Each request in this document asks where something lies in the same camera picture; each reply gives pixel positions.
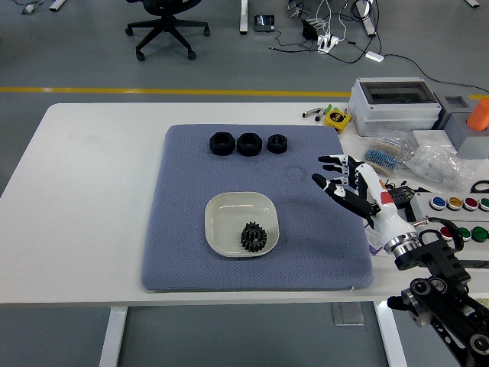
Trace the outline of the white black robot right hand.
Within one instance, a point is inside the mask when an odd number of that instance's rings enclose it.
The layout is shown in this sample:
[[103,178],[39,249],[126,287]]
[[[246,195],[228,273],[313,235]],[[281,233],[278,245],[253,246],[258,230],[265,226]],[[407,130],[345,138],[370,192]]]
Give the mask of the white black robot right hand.
[[398,215],[391,195],[371,165],[343,154],[321,156],[318,161],[325,171],[341,176],[328,180],[314,174],[314,182],[336,203],[366,219],[379,232],[386,252],[399,255],[418,246],[416,229]]

